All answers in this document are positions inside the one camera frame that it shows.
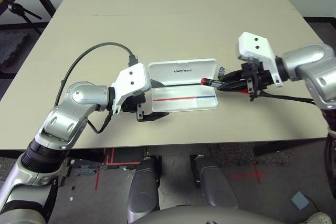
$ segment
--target screw hole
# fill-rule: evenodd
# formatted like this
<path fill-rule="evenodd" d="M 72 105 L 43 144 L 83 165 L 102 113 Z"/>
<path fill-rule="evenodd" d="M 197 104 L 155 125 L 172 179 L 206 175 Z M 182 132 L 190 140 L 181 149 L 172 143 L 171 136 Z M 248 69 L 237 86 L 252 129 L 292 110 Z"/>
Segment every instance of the screw hole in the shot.
<path fill-rule="evenodd" d="M 327 85 L 327 82 L 323 78 L 319 78 L 319 81 L 322 85 Z"/>

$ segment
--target white box lid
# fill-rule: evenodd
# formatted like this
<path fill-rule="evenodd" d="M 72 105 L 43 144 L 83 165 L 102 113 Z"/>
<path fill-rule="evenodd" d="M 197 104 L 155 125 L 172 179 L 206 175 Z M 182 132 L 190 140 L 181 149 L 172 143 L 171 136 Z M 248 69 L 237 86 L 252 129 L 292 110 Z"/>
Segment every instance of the white box lid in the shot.
<path fill-rule="evenodd" d="M 200 83 L 202 78 L 212 79 L 216 69 L 216 59 L 161 61 L 148 66 L 151 79 L 164 85 Z"/>

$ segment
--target white plastic case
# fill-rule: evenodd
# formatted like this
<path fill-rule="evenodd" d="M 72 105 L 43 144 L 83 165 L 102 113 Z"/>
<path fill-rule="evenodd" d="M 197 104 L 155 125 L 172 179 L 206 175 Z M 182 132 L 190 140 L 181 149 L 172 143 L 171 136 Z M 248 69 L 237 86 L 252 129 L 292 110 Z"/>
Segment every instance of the white plastic case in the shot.
<path fill-rule="evenodd" d="M 152 62 L 148 69 L 151 79 L 164 85 L 196 84 L 200 83 L 202 78 L 214 78 L 217 60 Z M 152 88 L 152 110 L 154 112 L 211 110 L 217 106 L 217 96 L 213 87 L 186 85 Z"/>

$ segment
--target marker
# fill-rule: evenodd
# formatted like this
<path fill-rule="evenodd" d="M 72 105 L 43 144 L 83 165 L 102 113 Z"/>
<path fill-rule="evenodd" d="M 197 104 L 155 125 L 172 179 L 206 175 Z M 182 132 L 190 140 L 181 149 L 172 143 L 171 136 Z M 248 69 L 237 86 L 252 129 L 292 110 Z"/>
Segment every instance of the marker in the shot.
<path fill-rule="evenodd" d="M 215 80 L 211 80 L 211 79 L 208 79 L 208 78 L 202 78 L 201 79 L 201 84 L 205 85 L 205 86 L 219 88 L 220 86 L 222 86 L 223 84 L 225 84 L 225 82 L 215 81 Z"/>

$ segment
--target red line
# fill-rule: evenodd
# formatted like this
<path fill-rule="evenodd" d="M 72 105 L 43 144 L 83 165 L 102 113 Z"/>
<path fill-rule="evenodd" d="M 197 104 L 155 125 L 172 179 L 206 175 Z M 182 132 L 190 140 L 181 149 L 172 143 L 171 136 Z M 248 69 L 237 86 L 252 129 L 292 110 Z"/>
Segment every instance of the red line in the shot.
<path fill-rule="evenodd" d="M 109 165 L 140 165 L 140 162 L 109 163 Z"/>
<path fill-rule="evenodd" d="M 183 99 L 196 99 L 196 97 L 176 97 L 176 98 L 165 98 L 165 99 L 153 99 L 153 102 L 171 101 L 171 100 L 183 100 Z"/>
<path fill-rule="evenodd" d="M 105 152 L 106 152 L 106 148 L 104 148 L 104 158 L 105 158 Z M 105 161 L 105 160 L 104 160 Z M 104 165 L 104 161 L 103 162 L 101 162 L 101 165 Z"/>
<path fill-rule="evenodd" d="M 111 157 L 111 163 L 113 163 L 113 158 L 114 158 L 114 148 L 112 148 L 112 157 Z"/>
<path fill-rule="evenodd" d="M 99 183 L 99 175 L 100 175 L 100 168 L 97 170 L 97 178 L 96 178 L 96 186 L 95 186 L 95 191 L 98 190 L 98 183 Z"/>
<path fill-rule="evenodd" d="M 251 178 L 251 177 L 263 177 L 266 173 L 258 173 L 258 174 L 231 174 L 231 178 Z"/>
<path fill-rule="evenodd" d="M 257 181 L 258 183 L 260 183 L 260 178 L 259 178 L 259 173 L 258 173 L 258 168 L 257 168 L 257 164 L 256 163 L 253 163 L 253 167 L 254 167 L 254 171 L 256 172 L 256 175 L 257 175 Z"/>

